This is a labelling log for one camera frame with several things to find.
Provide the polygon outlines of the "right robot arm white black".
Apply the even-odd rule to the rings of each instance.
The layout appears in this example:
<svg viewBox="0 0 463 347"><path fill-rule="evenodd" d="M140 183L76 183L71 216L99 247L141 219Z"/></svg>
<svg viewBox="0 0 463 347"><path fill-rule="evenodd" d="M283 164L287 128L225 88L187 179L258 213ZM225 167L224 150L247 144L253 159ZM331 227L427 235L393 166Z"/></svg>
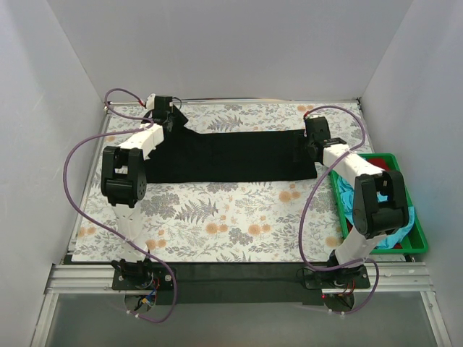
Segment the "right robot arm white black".
<svg viewBox="0 0 463 347"><path fill-rule="evenodd" d="M328 174L335 171L354 190L353 227L341 246L334 250L325 267L314 266L305 258L300 221L298 246L306 266L315 272L328 272L328 281L344 287L354 277L353 267L366 261L371 251L388 235L409 222L407 193L402 173L385 171L369 163L345 141L331 136L328 121L319 116L304 117L305 147L310 157L323 164Z"/></svg>

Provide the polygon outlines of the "black t shirt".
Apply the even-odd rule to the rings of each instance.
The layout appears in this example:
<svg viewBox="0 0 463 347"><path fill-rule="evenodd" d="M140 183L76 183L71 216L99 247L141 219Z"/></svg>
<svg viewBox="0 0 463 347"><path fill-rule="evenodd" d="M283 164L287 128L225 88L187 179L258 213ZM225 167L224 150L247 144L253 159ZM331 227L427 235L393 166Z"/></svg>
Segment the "black t shirt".
<svg viewBox="0 0 463 347"><path fill-rule="evenodd" d="M199 133L185 125L164 129L145 162L147 181L262 182L315 179L304 131Z"/></svg>

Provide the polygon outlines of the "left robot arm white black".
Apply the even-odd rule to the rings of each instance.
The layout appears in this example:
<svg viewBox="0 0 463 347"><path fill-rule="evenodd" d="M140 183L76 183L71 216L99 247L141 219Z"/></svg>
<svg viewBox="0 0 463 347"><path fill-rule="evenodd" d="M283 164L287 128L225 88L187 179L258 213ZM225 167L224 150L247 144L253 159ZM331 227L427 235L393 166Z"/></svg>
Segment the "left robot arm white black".
<svg viewBox="0 0 463 347"><path fill-rule="evenodd" d="M103 149L101 192L116 216L117 232L124 242L121 258L128 262L146 258L148 246L142 236L140 201L147 189L145 161L172 128L179 109L175 97L151 94L144 106L148 119L139 130L117 146Z"/></svg>

